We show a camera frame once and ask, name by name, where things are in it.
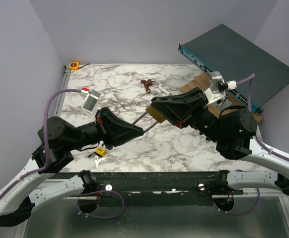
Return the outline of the small brass long-shackle padlock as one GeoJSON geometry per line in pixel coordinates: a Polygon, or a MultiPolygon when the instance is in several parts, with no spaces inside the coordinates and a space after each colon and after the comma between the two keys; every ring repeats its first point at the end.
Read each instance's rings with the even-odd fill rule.
{"type": "Polygon", "coordinates": [[[166,120],[166,118],[157,109],[155,109],[153,106],[148,106],[145,112],[132,123],[132,126],[135,126],[136,123],[139,122],[147,114],[150,115],[155,120],[155,123],[149,126],[147,129],[145,129],[144,133],[147,133],[155,125],[157,125],[158,123],[163,123],[166,120]]]}

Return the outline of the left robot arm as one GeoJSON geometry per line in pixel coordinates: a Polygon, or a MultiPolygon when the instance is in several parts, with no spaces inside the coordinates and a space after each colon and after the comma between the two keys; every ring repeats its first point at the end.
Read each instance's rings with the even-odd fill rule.
{"type": "Polygon", "coordinates": [[[55,187],[38,188],[73,160],[73,150],[99,142],[112,149],[143,134],[141,127],[118,118],[108,107],[97,111],[94,122],[79,127],[57,116],[44,119],[38,131],[42,144],[19,174],[0,190],[0,227],[13,227],[26,221],[34,209],[49,201],[98,192],[98,184],[87,170],[55,187]]]}

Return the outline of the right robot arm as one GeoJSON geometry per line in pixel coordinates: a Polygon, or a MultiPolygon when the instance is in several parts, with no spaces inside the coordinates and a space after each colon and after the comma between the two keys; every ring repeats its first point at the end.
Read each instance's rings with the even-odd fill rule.
{"type": "Polygon", "coordinates": [[[216,117],[208,109],[208,100],[199,88],[167,97],[154,97],[146,111],[159,123],[168,120],[178,128],[192,127],[216,143],[226,159],[241,160],[264,167],[262,171],[229,171],[216,179],[215,191],[270,188],[289,196],[289,154],[268,146],[257,138],[257,122],[244,106],[216,117]]]}

